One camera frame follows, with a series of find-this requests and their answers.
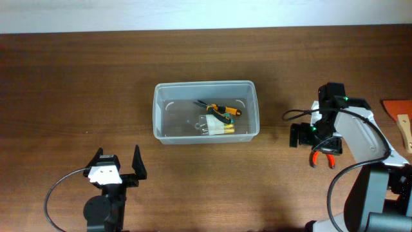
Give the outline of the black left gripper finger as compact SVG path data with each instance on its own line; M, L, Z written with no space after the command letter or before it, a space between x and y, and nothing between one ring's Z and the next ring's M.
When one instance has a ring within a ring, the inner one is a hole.
M138 145L135 146L132 168L135 171L135 173L132 174L133 180L146 180L147 179L147 171L142 161L142 157L140 154L140 148Z
M100 156L103 155L103 149L99 148L96 152L96 154L93 156L93 158L89 161L89 163L86 165L86 169L90 169L92 166L94 166Z

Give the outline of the clear screwdriver set case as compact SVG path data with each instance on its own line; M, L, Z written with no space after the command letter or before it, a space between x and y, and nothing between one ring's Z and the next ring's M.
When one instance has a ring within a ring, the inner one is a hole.
M233 116L230 113L224 113L230 119L230 124L219 121L215 116L200 115L199 121L194 125L201 135L223 135L235 132Z

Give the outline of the orange black pliers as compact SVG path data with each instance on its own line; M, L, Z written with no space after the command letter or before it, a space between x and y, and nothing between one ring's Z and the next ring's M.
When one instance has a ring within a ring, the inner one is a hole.
M229 113L231 115L240 116L242 114L241 110L237 108L231 108L227 106L219 106L217 104L207 104L201 100L197 100L194 102L195 105L205 108L207 112L215 118L217 118L220 122L224 124L231 124L232 120L225 116L225 113Z

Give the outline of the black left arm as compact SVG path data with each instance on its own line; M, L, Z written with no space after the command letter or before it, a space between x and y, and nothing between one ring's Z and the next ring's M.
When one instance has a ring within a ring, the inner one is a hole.
M87 231L122 231L128 188L137 188L147 178L140 148L135 147L132 161L133 173L121 174L120 161L116 155L105 155L99 148L86 165L83 176L101 190L85 204L83 215Z

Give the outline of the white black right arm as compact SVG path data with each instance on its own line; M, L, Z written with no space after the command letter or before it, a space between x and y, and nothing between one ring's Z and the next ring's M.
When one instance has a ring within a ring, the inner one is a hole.
M355 164L332 180L326 197L328 218L308 222L305 231L411 231L411 165L389 143L377 126L365 99L346 96L342 83L328 82L318 90L309 110L296 110L297 117L311 116L309 123L292 124L289 145L310 146L310 165L324 153L330 168L346 142ZM332 191L347 172L360 172L345 201L344 211L332 213Z

